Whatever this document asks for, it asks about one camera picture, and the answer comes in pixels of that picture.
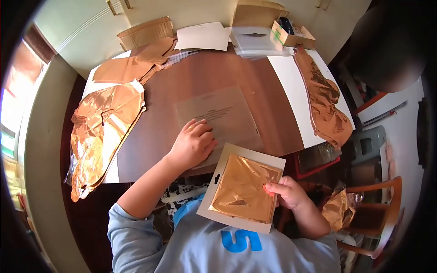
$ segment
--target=white cabinet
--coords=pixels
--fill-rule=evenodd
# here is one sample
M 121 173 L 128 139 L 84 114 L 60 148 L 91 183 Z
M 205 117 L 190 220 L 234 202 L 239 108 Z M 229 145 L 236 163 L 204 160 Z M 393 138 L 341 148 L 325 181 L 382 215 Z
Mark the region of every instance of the white cabinet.
M 91 69 L 122 53 L 117 34 L 131 26 L 169 16 L 174 30 L 221 22 L 229 26 L 238 0 L 47 0 L 35 24 L 56 51 L 85 79 Z M 350 37 L 371 0 L 275 0 L 289 18 L 304 25 L 316 38 L 316 49 L 329 63 Z
M 238 0 L 128 0 L 132 9 L 128 10 L 124 0 L 123 9 L 132 26 L 159 17 L 169 16 L 173 29 L 196 24 L 221 22 L 228 27 L 234 15 Z
M 329 64 L 352 34 L 371 0 L 322 0 L 321 2 L 322 5 L 317 8 L 314 21 L 307 29 L 316 38 L 317 52 L 325 63 Z
M 85 79 L 91 69 L 123 52 L 117 34 L 131 27 L 121 3 L 112 0 L 47 0 L 35 24 L 55 50 Z

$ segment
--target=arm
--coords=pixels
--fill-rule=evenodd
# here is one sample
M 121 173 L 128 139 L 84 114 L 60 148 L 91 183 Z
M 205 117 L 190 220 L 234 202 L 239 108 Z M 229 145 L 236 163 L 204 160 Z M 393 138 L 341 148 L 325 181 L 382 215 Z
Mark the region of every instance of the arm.
M 191 120 L 182 128 L 171 151 L 140 177 L 117 201 L 136 218 L 149 216 L 164 190 L 184 171 L 204 161 L 217 145 L 206 120 Z
M 302 187 L 291 177 L 282 177 L 278 184 L 267 183 L 266 189 L 279 194 L 279 203 L 293 211 L 299 231 L 304 238 L 317 240 L 331 232 L 328 221 Z

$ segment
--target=person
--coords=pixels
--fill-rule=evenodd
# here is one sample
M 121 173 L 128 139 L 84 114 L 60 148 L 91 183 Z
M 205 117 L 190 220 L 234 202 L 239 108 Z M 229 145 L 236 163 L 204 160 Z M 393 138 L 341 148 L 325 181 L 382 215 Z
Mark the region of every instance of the person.
M 191 120 L 171 151 L 138 179 L 109 211 L 114 272 L 340 272 L 340 256 L 328 221 L 292 178 L 266 189 L 291 209 L 302 238 L 291 240 L 272 227 L 261 234 L 196 214 L 201 198 L 184 205 L 167 245 L 151 214 L 165 189 L 205 160 L 217 145 L 206 120 Z

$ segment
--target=cabinet handle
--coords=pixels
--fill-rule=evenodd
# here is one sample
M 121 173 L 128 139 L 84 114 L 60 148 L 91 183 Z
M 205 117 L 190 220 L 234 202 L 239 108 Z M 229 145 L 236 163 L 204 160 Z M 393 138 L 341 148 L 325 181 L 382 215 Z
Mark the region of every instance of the cabinet handle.
M 326 5 L 326 7 L 323 10 L 327 10 L 329 8 L 329 4 L 331 4 L 331 0 L 328 1 L 328 4 Z
M 129 3 L 129 0 L 125 0 L 125 3 L 126 3 L 126 7 L 128 8 L 128 10 L 132 9 L 131 3 Z
M 111 0 L 106 0 L 106 3 L 108 3 L 109 9 L 112 12 L 112 15 L 117 16 L 117 12 L 115 12 L 114 6 L 111 3 Z

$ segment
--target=rose gold foil sheet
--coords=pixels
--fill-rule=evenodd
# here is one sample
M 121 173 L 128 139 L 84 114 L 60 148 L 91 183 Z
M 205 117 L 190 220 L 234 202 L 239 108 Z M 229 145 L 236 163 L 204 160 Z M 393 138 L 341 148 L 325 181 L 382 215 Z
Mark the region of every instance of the rose gold foil sheet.
M 142 90 L 138 82 L 99 90 L 86 96 L 74 111 L 72 160 L 67 174 L 74 202 L 103 181 L 123 141 L 146 110 Z
M 263 185 L 278 183 L 282 170 L 231 154 L 210 210 L 262 223 L 271 223 L 274 196 Z
M 337 85 L 326 79 L 314 60 L 301 46 L 293 56 L 301 73 L 310 105 L 311 125 L 314 134 L 340 149 L 352 134 L 349 118 L 335 107 L 340 97 Z
M 355 208 L 362 199 L 361 194 L 346 193 L 346 189 L 344 189 L 331 197 L 323 206 L 322 215 L 328 220 L 331 228 L 337 232 L 349 226 L 354 218 Z
M 142 78 L 154 65 L 166 62 L 175 45 L 174 38 L 165 37 L 148 45 L 137 56 L 107 60 L 97 68 L 93 80 L 97 83 L 129 83 L 136 79 L 144 84 L 153 74 L 147 79 Z

